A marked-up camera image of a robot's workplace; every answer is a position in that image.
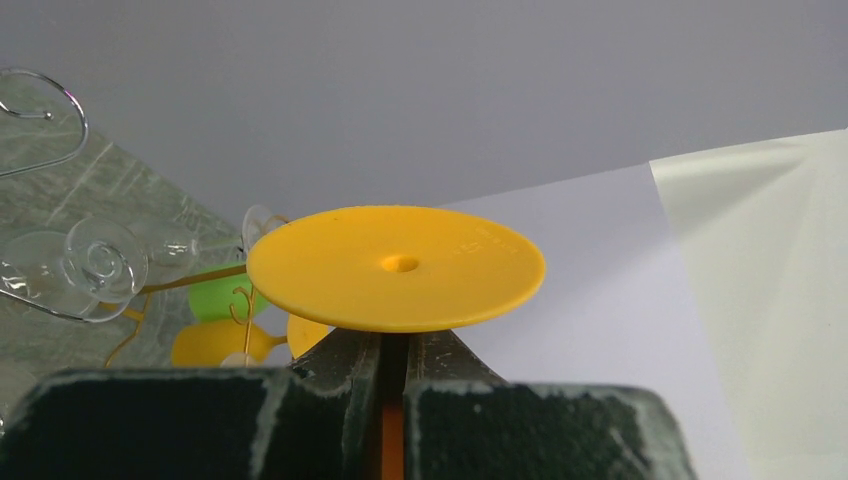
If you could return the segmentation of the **orange plastic wine glass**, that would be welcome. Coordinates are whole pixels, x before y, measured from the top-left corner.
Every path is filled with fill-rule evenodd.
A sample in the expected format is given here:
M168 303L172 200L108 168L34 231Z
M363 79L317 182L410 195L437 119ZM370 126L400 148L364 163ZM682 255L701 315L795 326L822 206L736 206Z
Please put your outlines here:
M432 207L346 207L262 237L247 257L252 284L293 319L328 329L288 368L262 477L379 477L382 401L398 401L419 375L427 343L457 361L432 378L496 382L455 331L527 302L545 270L521 234Z
M176 367L258 365L272 350L286 345L294 359L308 352L330 333L327 325L290 315L286 334L272 336L256 322L216 320L190 325L176 336L171 364Z

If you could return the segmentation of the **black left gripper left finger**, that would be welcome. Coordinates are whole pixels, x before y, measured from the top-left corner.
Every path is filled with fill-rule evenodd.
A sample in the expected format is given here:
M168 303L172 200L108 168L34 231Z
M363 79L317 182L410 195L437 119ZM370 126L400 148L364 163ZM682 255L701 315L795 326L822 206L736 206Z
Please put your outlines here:
M64 370L13 411L5 479L357 479L380 338L286 367Z

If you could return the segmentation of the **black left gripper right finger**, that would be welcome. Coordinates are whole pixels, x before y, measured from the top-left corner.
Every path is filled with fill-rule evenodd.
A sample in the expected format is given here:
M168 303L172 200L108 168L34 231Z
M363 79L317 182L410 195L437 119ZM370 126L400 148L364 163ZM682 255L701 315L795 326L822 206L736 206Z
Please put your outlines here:
M409 339L408 479L693 479L665 402L642 388L509 382L451 331Z

